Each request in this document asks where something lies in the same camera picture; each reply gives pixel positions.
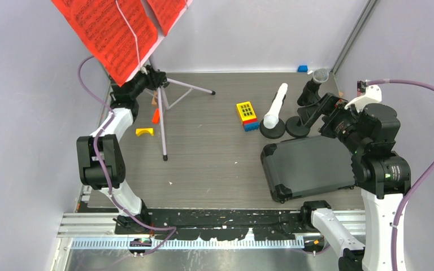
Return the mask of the white music stand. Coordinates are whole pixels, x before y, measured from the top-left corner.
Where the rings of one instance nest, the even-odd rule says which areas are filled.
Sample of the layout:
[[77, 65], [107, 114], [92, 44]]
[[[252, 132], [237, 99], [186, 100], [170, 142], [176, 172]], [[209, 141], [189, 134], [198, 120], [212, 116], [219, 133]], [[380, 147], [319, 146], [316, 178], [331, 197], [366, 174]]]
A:
[[153, 64], [152, 54], [191, 1], [53, 1], [68, 24], [104, 67], [111, 81], [106, 120], [92, 133], [97, 139], [123, 133], [137, 118], [137, 96], [156, 91], [159, 124], [171, 106], [164, 94], [168, 84], [184, 86]]

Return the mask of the red sheet music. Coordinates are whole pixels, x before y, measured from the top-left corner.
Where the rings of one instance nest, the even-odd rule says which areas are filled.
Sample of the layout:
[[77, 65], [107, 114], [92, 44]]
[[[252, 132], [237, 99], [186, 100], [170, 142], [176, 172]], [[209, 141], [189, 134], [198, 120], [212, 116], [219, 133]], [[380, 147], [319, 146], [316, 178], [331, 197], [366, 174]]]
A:
[[141, 1], [52, 3], [120, 86], [132, 78], [158, 39], [158, 30]]
[[188, 8], [186, 0], [147, 0], [154, 15], [167, 36], [183, 9]]

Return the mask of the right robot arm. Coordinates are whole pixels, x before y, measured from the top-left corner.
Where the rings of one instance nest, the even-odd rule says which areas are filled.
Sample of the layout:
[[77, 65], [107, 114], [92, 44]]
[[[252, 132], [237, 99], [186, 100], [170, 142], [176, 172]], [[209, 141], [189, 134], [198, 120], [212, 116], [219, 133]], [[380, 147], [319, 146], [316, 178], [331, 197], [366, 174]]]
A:
[[338, 139], [351, 154], [355, 185], [361, 190], [366, 217], [366, 240], [356, 240], [323, 200], [304, 202], [300, 224], [306, 231], [319, 231], [338, 256], [340, 270], [391, 270], [392, 245], [398, 206], [411, 186], [408, 162], [393, 151], [400, 129], [397, 112], [380, 103], [359, 105], [333, 94], [298, 109], [302, 125], [310, 127], [318, 117], [321, 135]]

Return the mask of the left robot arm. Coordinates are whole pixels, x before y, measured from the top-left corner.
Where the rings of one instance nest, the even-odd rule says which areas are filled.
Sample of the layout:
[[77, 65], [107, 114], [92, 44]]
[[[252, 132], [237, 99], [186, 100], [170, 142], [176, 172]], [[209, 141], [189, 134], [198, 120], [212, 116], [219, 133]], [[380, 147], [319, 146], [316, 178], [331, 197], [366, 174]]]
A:
[[156, 81], [149, 72], [138, 72], [123, 86], [117, 86], [111, 102], [107, 103], [82, 84], [84, 90], [108, 110], [108, 115], [91, 135], [77, 139], [80, 180], [83, 185], [107, 196], [119, 211], [115, 221], [138, 234], [156, 228], [151, 225], [144, 201], [132, 191], [125, 179], [126, 167], [119, 141], [137, 119], [136, 98], [145, 89], [155, 86]]

